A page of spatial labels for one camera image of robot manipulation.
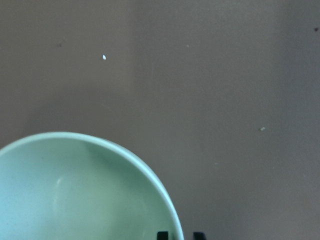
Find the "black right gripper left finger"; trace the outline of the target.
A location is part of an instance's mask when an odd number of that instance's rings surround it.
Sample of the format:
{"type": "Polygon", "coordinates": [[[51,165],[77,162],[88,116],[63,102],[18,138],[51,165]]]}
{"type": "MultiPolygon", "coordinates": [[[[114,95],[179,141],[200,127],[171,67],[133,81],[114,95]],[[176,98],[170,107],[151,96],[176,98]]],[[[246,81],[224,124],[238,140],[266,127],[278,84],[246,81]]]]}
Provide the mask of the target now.
{"type": "Polygon", "coordinates": [[[158,231],[156,235],[156,240],[169,240],[168,231],[158,231]]]}

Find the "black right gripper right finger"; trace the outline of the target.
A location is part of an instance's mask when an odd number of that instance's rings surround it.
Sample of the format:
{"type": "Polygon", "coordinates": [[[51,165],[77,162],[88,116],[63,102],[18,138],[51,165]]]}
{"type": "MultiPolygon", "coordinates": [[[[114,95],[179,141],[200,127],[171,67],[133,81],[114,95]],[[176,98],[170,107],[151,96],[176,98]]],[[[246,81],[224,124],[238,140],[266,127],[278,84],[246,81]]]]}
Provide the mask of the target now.
{"type": "Polygon", "coordinates": [[[193,240],[206,240],[204,232],[193,232],[193,240]]]}

